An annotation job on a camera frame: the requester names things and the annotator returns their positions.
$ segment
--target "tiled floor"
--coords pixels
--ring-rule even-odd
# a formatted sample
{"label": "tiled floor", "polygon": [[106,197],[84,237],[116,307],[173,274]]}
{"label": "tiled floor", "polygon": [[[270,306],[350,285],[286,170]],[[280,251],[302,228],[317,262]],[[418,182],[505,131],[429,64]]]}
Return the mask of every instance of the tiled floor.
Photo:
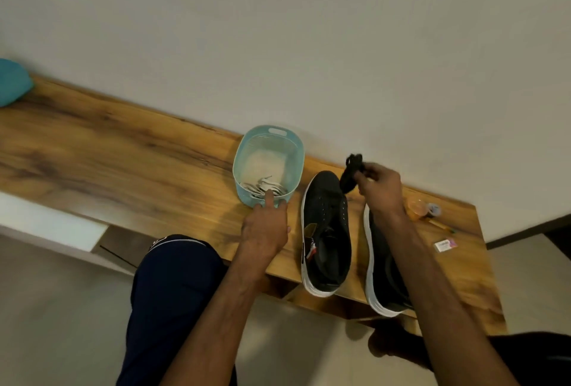
{"label": "tiled floor", "polygon": [[[544,237],[490,252],[511,332],[571,335],[571,262]],[[117,377],[131,278],[0,239],[0,386],[104,385]],[[432,373],[375,359],[370,329],[261,296],[238,360],[243,385],[435,385]]]}

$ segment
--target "light blue plastic basket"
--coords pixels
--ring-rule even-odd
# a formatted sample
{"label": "light blue plastic basket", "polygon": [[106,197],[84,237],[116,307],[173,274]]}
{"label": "light blue plastic basket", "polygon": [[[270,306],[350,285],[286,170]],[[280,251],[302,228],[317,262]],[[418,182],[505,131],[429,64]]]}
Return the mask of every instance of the light blue plastic basket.
{"label": "light blue plastic basket", "polygon": [[[251,169],[245,168],[245,164],[247,164],[252,153],[260,153],[260,151],[284,156],[285,164],[282,180],[275,180],[275,182],[281,183],[284,188],[287,189],[287,194],[277,196],[274,200],[275,204],[282,199],[289,201],[297,185],[299,185],[299,181],[302,179],[305,149],[302,140],[299,139],[295,133],[289,129],[272,125],[256,126],[246,132],[246,135],[244,135],[242,141],[240,141],[232,166],[232,173],[234,175],[234,181],[236,182],[236,191],[238,192],[240,200],[250,207],[255,206],[257,203],[261,204],[264,202],[263,199],[252,195],[251,192],[240,186],[240,182],[244,181],[244,170],[251,171]],[[267,177],[268,175],[271,174],[260,173],[259,177]]]}

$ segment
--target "shoe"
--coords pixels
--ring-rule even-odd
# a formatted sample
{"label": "shoe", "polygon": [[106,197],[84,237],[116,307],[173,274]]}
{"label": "shoe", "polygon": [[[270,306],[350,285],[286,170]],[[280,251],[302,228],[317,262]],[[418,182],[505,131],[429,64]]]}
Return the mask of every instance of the shoe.
{"label": "shoe", "polygon": [[347,199],[331,171],[317,173],[302,200],[302,281],[313,296],[334,294],[351,265]]}
{"label": "shoe", "polygon": [[403,277],[390,252],[387,239],[377,228],[373,213],[365,206],[363,214],[365,237],[369,245],[369,266],[365,282],[367,302],[385,317],[396,317],[412,308]]}

